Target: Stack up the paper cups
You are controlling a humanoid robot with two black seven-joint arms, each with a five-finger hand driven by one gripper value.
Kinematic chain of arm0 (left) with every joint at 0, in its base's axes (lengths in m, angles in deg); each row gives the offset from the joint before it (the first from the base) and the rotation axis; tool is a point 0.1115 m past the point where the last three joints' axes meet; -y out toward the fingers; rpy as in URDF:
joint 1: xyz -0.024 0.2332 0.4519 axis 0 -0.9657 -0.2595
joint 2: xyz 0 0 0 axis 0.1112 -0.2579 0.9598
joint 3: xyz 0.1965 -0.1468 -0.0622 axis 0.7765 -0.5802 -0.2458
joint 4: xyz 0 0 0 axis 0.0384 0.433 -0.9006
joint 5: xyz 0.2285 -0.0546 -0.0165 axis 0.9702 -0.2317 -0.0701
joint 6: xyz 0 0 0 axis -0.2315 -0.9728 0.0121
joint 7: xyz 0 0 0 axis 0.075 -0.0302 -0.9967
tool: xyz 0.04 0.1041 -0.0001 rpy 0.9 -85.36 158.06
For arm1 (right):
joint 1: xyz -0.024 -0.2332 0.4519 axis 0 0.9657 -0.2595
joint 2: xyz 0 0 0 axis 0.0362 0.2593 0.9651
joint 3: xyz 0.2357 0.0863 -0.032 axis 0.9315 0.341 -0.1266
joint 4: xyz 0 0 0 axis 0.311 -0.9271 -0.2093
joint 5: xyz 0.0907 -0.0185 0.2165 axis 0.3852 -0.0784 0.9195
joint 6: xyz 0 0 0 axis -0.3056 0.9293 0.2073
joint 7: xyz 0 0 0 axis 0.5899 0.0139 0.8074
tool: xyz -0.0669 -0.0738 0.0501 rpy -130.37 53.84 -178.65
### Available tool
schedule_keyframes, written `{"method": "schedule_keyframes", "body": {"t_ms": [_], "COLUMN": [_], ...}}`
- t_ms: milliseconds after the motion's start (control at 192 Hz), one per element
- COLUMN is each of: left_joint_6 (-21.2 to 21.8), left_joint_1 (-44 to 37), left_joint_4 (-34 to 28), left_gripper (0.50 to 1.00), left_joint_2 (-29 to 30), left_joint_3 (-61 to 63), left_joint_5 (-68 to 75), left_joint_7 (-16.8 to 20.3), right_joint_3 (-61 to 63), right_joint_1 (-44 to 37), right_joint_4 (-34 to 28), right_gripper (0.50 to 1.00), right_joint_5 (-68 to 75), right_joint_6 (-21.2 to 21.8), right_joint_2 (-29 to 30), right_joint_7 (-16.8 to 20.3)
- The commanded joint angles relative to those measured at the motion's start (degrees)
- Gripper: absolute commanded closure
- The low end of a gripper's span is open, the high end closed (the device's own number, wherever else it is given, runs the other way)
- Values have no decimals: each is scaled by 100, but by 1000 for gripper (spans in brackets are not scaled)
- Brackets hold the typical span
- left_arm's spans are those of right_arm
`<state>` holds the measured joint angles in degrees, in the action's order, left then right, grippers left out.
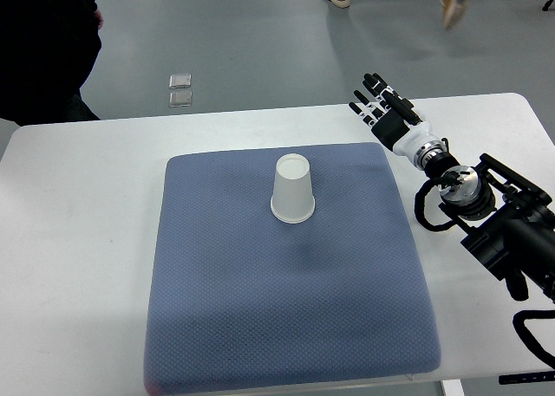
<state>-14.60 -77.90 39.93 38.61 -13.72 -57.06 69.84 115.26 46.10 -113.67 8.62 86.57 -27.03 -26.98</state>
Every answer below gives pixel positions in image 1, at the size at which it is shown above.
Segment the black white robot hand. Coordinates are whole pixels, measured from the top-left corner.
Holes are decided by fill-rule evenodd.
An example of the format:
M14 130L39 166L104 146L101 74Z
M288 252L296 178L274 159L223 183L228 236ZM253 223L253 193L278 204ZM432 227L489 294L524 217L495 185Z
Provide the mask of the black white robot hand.
M371 126L371 132L387 149L396 155L416 155L423 147L435 142L430 124L421 121L413 110L414 105L408 99L400 98L379 75L365 74L363 86L377 100L395 110L386 112L378 101L371 101L357 89L353 94L364 107L349 103L349 108Z

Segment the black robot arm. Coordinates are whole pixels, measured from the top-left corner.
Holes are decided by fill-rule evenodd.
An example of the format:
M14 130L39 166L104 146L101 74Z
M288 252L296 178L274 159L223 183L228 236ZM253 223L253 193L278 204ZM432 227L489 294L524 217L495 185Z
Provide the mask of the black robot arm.
M551 197L492 156L475 166L462 165L447 139L433 134L411 101L377 74L362 81L350 108L379 142L402 156L427 179L415 194L414 213L426 230L454 226L465 232L462 246L492 275L506 283L516 301L528 298L532 280L554 297L554 213Z

